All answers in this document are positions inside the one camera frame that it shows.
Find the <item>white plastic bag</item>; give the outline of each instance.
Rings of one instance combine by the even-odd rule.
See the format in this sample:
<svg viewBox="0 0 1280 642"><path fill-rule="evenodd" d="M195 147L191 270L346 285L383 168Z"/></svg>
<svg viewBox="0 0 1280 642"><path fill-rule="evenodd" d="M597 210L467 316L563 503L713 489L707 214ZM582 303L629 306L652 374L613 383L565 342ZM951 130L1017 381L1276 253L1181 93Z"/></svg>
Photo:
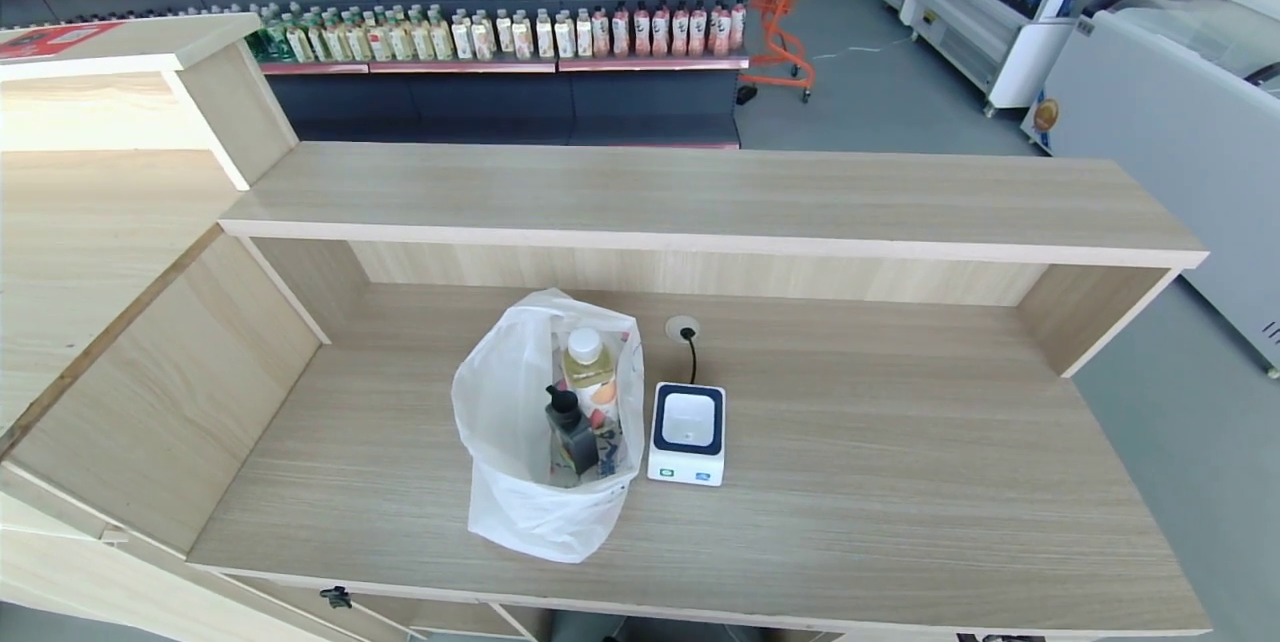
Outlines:
<svg viewBox="0 0 1280 642"><path fill-rule="evenodd" d="M617 359L623 445L616 473L563 490L547 483L552 432L544 409L548 384L563 377L556 353L576 327L598 329ZM635 318L559 290L513 304L453 377L453 417L472 459L467 529L544 560L590 556L613 531L640 471L644 390Z"/></svg>

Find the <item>white bottle cap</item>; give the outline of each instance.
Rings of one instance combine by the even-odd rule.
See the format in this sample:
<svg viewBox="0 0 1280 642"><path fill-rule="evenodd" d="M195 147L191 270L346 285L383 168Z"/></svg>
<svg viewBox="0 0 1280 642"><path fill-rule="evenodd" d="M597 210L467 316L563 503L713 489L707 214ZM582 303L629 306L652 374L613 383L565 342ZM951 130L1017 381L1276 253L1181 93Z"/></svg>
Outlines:
<svg viewBox="0 0 1280 642"><path fill-rule="evenodd" d="M590 364L593 361L600 359L603 349L604 341L600 340L600 334L595 329L577 327L568 336L568 354L580 364Z"/></svg>

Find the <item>black cable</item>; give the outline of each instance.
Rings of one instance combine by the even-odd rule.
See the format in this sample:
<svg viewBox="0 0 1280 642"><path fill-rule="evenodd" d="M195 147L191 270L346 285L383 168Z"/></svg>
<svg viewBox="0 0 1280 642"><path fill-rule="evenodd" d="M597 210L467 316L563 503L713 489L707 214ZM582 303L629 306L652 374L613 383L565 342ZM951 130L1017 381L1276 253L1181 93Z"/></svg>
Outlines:
<svg viewBox="0 0 1280 642"><path fill-rule="evenodd" d="M694 331L694 327L685 327L680 331L680 336L684 338L685 341L689 341L689 354L694 358L694 370L689 373L690 384L695 384L698 381L698 347L694 345L694 335L698 335L698 333Z"/></svg>

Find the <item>freezer lid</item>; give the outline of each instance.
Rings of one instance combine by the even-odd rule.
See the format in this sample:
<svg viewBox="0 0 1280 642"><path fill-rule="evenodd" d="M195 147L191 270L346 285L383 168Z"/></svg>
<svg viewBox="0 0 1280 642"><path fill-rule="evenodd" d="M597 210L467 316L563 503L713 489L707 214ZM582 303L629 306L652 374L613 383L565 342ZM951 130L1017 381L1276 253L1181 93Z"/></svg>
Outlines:
<svg viewBox="0 0 1280 642"><path fill-rule="evenodd" d="M1083 14L1098 13L1160 35L1280 96L1280 19L1233 0L1093 0Z"/></svg>

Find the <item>gray floor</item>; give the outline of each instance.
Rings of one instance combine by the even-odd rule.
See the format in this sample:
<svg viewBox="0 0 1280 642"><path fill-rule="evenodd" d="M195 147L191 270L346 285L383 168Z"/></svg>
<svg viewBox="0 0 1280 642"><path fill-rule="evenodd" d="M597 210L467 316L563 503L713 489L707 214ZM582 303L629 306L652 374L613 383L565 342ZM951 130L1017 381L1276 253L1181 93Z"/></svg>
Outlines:
<svg viewBox="0 0 1280 642"><path fill-rule="evenodd" d="M800 0L790 22L817 58L812 104L762 87L739 109L745 147L1034 153L878 0ZM1180 283L1075 380L1212 619L1201 642L1280 638L1280 382ZM6 616L4 642L61 638Z"/></svg>

